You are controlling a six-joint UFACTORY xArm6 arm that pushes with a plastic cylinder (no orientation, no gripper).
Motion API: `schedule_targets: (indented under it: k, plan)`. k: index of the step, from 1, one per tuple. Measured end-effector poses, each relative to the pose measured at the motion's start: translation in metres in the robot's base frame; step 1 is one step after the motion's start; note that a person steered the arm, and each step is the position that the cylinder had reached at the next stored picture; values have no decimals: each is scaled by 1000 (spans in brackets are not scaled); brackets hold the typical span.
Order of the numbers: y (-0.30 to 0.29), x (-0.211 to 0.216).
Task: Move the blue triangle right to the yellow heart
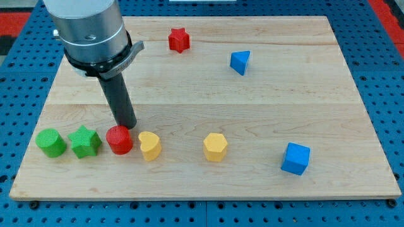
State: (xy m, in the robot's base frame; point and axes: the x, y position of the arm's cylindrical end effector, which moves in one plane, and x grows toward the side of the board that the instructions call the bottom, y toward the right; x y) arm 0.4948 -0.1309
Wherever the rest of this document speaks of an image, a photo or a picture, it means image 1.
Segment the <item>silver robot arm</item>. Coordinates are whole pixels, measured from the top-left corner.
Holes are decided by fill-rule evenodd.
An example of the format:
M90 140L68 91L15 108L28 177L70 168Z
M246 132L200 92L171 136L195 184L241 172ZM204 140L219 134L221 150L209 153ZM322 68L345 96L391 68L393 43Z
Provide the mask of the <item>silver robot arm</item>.
M132 43L117 0L44 0L65 55L89 77L122 73L145 46Z

